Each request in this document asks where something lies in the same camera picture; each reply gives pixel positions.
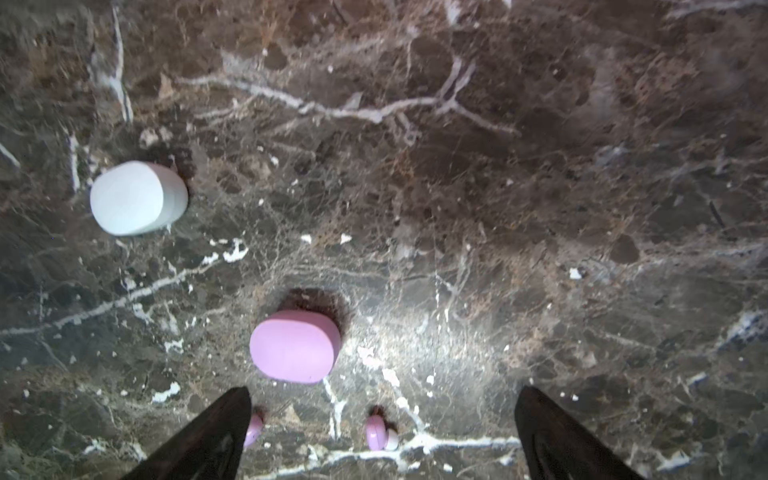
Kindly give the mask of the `white earbud charging case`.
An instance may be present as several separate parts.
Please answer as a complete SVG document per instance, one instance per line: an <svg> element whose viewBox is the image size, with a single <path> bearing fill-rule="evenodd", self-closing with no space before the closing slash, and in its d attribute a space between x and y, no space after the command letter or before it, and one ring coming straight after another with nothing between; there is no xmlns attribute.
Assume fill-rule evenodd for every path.
<svg viewBox="0 0 768 480"><path fill-rule="evenodd" d="M162 165L122 163L102 175L90 191L90 207L108 234L137 236L171 225L186 211L188 189L179 175Z"/></svg>

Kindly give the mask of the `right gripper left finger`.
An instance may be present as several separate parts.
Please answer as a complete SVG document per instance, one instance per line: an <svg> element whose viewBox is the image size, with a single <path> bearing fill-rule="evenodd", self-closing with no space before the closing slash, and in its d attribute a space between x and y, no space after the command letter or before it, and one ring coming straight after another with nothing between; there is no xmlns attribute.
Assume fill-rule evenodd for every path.
<svg viewBox="0 0 768 480"><path fill-rule="evenodd" d="M234 479L251 415L248 389L231 388L123 479Z"/></svg>

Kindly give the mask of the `pink earbud charging case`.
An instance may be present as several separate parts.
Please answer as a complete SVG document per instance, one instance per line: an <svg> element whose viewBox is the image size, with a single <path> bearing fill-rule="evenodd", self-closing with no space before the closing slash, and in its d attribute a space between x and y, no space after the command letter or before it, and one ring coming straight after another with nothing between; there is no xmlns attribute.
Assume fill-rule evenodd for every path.
<svg viewBox="0 0 768 480"><path fill-rule="evenodd" d="M335 366L341 349L341 333L328 316L283 310L253 330L249 351L259 372L266 377L297 384L316 384Z"/></svg>

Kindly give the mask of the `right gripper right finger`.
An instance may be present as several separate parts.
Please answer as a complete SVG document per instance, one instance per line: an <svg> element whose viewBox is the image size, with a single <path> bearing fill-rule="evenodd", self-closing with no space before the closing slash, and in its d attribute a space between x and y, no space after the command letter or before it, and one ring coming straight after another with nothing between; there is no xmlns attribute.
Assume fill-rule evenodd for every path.
<svg viewBox="0 0 768 480"><path fill-rule="evenodd" d="M642 477L534 386L521 389L515 424L529 475L543 479L632 479Z"/></svg>

